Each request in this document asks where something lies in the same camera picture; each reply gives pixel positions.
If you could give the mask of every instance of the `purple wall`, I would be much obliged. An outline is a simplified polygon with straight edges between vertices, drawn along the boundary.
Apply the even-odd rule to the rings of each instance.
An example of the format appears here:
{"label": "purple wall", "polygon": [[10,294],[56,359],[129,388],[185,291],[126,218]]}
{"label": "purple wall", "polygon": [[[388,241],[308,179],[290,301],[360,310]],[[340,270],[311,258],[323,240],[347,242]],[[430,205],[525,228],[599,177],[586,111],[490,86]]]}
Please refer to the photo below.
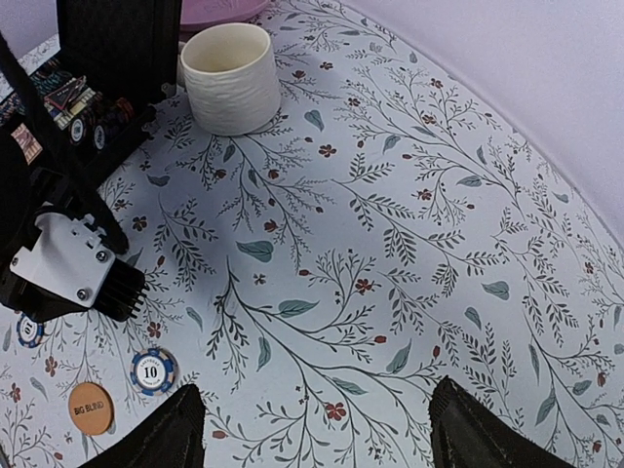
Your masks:
{"label": "purple wall", "polygon": [[0,0],[0,30],[19,58],[57,32],[55,0]]}

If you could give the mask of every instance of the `textured mug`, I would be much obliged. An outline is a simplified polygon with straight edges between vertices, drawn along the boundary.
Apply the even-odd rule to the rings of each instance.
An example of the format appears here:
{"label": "textured mug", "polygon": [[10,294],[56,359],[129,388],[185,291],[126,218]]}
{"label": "textured mug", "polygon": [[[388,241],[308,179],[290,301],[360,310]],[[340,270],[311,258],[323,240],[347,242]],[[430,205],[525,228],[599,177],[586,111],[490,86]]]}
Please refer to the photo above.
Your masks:
{"label": "textured mug", "polygon": [[220,136],[258,130],[282,101],[271,36],[230,23],[192,37],[182,48],[184,85],[196,122]]}

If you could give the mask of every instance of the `case lid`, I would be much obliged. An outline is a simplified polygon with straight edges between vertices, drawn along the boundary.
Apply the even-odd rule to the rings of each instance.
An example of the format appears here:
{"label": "case lid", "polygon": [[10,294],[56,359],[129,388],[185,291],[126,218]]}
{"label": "case lid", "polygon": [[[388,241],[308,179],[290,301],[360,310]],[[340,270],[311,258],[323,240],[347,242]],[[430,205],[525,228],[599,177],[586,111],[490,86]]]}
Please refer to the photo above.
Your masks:
{"label": "case lid", "polygon": [[111,97],[141,103],[176,83],[182,0],[57,0],[60,59]]}

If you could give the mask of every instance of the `table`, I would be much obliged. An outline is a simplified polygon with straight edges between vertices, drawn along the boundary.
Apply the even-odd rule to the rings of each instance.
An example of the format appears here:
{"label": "table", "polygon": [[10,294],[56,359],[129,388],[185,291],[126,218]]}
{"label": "table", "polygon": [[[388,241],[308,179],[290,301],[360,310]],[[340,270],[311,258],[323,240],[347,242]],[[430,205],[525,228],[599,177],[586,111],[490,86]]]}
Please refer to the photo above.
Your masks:
{"label": "table", "polygon": [[[100,188],[150,286],[137,320],[66,316],[30,350],[18,315],[0,315],[0,443],[16,466],[78,466],[155,410],[166,397],[129,380],[148,346],[202,390],[208,467],[430,466],[444,375],[572,464],[616,465],[624,259],[583,200],[371,20],[280,0],[256,22],[284,90],[273,122],[211,136],[180,93]],[[86,380],[115,402],[104,436],[67,412]]]}

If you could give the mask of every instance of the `orange big blind button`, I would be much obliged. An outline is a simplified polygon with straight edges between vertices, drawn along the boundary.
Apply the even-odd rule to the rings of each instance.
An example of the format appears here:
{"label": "orange big blind button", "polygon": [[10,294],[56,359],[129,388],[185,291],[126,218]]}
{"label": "orange big blind button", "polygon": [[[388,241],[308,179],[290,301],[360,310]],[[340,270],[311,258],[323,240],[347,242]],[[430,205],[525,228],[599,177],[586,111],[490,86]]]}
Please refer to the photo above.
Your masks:
{"label": "orange big blind button", "polygon": [[78,429],[98,436],[113,422],[113,404],[108,392],[91,382],[77,385],[69,395],[69,414]]}

